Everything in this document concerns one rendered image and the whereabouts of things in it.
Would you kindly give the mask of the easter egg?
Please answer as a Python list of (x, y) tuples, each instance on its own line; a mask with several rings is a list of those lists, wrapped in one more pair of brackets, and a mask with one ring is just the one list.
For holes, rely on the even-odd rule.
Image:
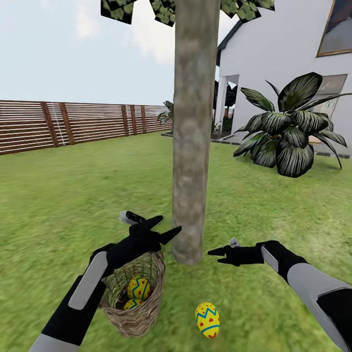
[(142, 303), (143, 303), (143, 301), (142, 301), (141, 299), (133, 298), (133, 299), (129, 300), (129, 301), (126, 303), (125, 307), (122, 308), (122, 309), (135, 308), (135, 307), (139, 306), (139, 305), (142, 304)]
[(211, 303), (200, 304), (195, 312), (199, 330), (208, 338), (214, 338), (220, 328), (220, 317), (217, 308)]
[(127, 293), (130, 300), (138, 298), (144, 301), (151, 293), (151, 286), (144, 277), (136, 275), (131, 279)]

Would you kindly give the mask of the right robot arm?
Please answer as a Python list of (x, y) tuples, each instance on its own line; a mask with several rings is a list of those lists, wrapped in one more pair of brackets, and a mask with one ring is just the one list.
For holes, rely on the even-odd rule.
[(224, 256), (218, 262), (240, 266), (266, 261), (307, 306), (327, 336), (344, 352), (352, 352), (352, 285), (324, 273), (275, 240), (242, 247), (233, 237), (230, 245), (208, 252)]

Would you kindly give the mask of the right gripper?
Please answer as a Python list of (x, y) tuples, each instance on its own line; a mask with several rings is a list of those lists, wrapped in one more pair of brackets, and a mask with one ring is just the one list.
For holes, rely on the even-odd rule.
[(208, 252), (208, 255), (212, 256), (224, 256), (226, 258), (219, 259), (218, 262), (233, 264), (234, 266), (240, 266), (241, 264), (252, 264), (249, 258), (249, 247), (235, 247), (232, 248), (230, 245), (226, 245), (221, 248), (214, 249)]

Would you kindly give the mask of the wicker basket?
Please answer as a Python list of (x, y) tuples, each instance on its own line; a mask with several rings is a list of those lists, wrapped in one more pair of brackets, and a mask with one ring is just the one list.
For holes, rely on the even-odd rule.
[[(116, 330), (124, 338), (144, 336), (157, 320), (166, 268), (164, 265), (165, 255), (162, 248), (159, 252), (149, 251), (147, 253), (150, 278), (144, 277), (145, 266), (135, 266), (136, 260), (133, 260), (130, 262), (130, 268), (127, 267), (128, 264), (125, 264), (117, 272), (115, 271), (111, 278), (105, 277), (102, 279), (102, 282), (107, 285), (107, 290), (104, 292), (98, 308), (103, 309), (106, 316), (116, 327)], [(155, 267), (154, 273), (153, 267)], [(122, 309), (130, 300), (127, 295), (128, 286), (131, 282), (129, 274), (135, 276), (141, 274), (150, 284), (151, 293), (139, 306)], [(115, 283), (115, 285), (112, 286), (112, 283)], [(120, 285), (121, 283), (123, 283), (122, 286)], [(117, 293), (116, 289), (118, 290)]]

